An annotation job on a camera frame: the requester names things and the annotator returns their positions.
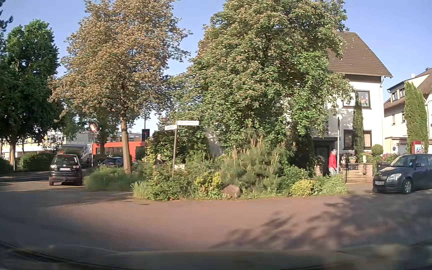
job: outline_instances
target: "drainpipe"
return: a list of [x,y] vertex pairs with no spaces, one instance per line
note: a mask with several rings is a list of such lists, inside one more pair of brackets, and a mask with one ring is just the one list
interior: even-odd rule
[[384,132],[384,120],[385,120],[385,101],[383,99],[383,83],[385,81],[385,77],[381,76],[381,83],[379,84],[379,101],[381,103],[381,143],[382,149],[385,149],[385,132]]

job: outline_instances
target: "road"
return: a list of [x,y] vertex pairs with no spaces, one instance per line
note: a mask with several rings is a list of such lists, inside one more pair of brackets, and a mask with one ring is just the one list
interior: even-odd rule
[[432,243],[432,190],[237,201],[134,200],[127,192],[49,186],[40,173],[0,177],[0,240],[20,247],[120,251],[328,250]]

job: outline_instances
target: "car windshield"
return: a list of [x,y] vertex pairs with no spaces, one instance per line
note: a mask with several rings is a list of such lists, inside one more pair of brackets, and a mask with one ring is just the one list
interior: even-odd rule
[[390,166],[393,167],[413,167],[416,162],[416,156],[398,156]]
[[75,165],[78,161],[76,160],[75,156],[56,156],[53,159],[53,164],[56,164],[58,166],[63,165]]

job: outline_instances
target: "street name sign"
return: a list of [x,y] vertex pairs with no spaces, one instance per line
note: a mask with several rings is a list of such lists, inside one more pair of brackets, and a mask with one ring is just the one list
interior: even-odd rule
[[178,126],[199,126],[199,121],[176,121]]
[[178,128],[178,125],[166,125],[166,126],[164,126],[164,130],[174,130],[177,128]]

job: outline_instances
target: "parked car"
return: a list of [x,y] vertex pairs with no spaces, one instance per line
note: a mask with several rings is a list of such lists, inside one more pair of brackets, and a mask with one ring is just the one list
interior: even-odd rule
[[373,192],[399,191],[409,194],[432,188],[432,154],[398,156],[386,168],[375,173]]
[[55,182],[83,184],[83,173],[77,155],[58,154],[54,156],[49,168],[49,185]]
[[123,157],[122,156],[108,157],[103,161],[102,165],[107,167],[123,167]]

